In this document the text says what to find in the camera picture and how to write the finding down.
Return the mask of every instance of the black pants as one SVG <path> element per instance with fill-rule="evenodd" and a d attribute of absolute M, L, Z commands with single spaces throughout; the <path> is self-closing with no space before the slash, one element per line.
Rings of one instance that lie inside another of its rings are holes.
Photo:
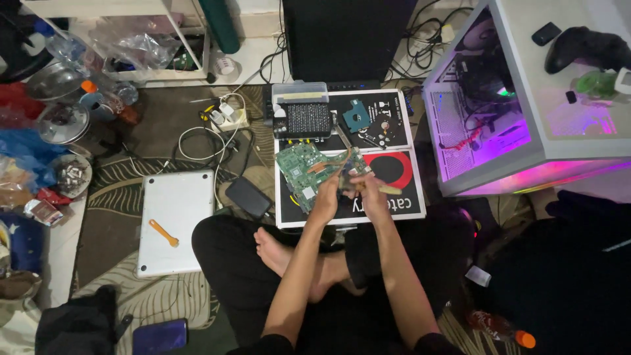
<path fill-rule="evenodd" d="M 282 233 L 274 226 L 227 215 L 201 221 L 192 235 L 192 247 L 221 306 L 228 314 L 239 346 L 256 342 L 263 330 L 269 305 L 281 278 L 256 254 L 254 232 L 263 226 L 279 242 L 295 246 L 298 236 Z M 426 219 L 396 222 L 397 230 L 436 317 L 457 292 L 473 250 L 473 225 L 457 208 L 430 206 Z M 380 277 L 379 247 L 372 224 L 359 225 L 346 233 L 346 263 L 357 288 L 368 287 L 358 298 L 341 287 L 332 287 L 318 304 L 322 309 L 337 299 L 354 298 L 369 312 L 388 318 L 380 324 L 396 333 L 394 318 Z"/>

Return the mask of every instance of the metal pot lid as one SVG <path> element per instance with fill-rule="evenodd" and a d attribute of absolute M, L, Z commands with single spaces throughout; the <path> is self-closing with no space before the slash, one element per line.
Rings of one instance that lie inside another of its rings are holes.
<path fill-rule="evenodd" d="M 36 125 L 43 141 L 67 144 L 80 138 L 88 129 L 90 115 L 80 105 L 55 104 L 44 109 Z"/>

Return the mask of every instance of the hand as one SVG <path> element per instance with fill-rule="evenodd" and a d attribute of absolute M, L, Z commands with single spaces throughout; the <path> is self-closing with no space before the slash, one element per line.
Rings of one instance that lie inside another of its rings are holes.
<path fill-rule="evenodd" d="M 366 188 L 362 190 L 363 211 L 373 224 L 391 220 L 386 194 L 379 191 L 379 185 L 385 183 L 372 174 L 354 177 L 350 181 L 353 184 L 364 183 Z"/>
<path fill-rule="evenodd" d="M 338 210 L 337 192 L 340 171 L 341 170 L 335 172 L 318 187 L 317 195 L 315 196 L 315 205 L 307 221 L 326 225 L 335 216 L 335 212 Z"/>

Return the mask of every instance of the pc case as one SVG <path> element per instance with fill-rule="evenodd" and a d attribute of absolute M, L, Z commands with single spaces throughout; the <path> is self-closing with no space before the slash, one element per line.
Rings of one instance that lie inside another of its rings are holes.
<path fill-rule="evenodd" d="M 531 36 L 548 22 L 631 43 L 630 2 L 480 0 L 423 88 L 444 196 L 525 193 L 631 165 L 631 99 L 571 104 L 566 92 L 596 68 L 546 73 L 552 42 Z M 505 62 L 481 63 L 490 51 Z"/>

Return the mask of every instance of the green circuit board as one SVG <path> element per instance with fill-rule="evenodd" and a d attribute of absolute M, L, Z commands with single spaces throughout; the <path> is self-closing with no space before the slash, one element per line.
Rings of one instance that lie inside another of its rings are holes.
<path fill-rule="evenodd" d="M 327 157 L 313 144 L 296 144 L 291 148 L 281 150 L 276 154 L 276 163 L 287 180 L 287 188 L 294 195 L 296 203 L 302 211 L 308 214 L 316 201 L 317 189 L 320 184 L 335 173 L 340 165 L 325 165 L 320 171 L 308 172 L 315 164 L 324 162 L 341 162 L 348 156 L 348 151 Z M 344 165 L 342 174 L 366 174 L 370 172 L 359 148 L 351 148 L 351 156 Z"/>

